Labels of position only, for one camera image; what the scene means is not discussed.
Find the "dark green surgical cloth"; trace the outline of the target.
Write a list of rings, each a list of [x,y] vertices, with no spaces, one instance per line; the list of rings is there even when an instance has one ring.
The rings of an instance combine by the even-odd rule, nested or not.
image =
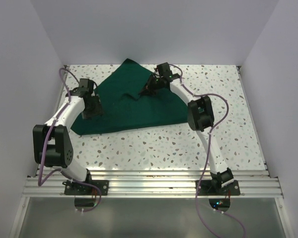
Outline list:
[[[150,75],[148,69],[126,59],[98,86],[103,115],[90,119],[79,115],[71,130],[93,135],[186,123],[187,105],[167,88],[153,96],[139,95]]]

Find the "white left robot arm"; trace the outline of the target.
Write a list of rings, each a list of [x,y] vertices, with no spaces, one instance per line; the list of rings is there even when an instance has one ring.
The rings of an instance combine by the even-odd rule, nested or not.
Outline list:
[[[77,180],[75,187],[81,194],[92,192],[93,182],[87,179],[88,169],[74,159],[69,130],[79,115],[90,119],[102,114],[97,84],[91,79],[81,78],[78,87],[67,90],[64,103],[52,118],[33,127],[34,159],[40,165],[39,186],[47,180],[42,175],[43,168],[48,167]]]

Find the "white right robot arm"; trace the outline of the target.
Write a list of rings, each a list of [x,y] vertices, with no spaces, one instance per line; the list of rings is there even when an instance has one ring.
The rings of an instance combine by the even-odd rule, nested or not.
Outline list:
[[[183,72],[173,73],[170,67],[171,65],[166,62],[157,65],[140,95],[154,95],[157,90],[166,88],[187,105],[189,127],[197,133],[207,153],[206,165],[210,167],[212,191],[215,194],[224,194],[229,189],[229,184],[233,183],[234,177],[212,134],[214,128],[227,117],[228,102],[214,93],[195,94],[185,85],[182,79]],[[219,97],[226,105],[225,115],[218,122],[215,122],[210,96]]]

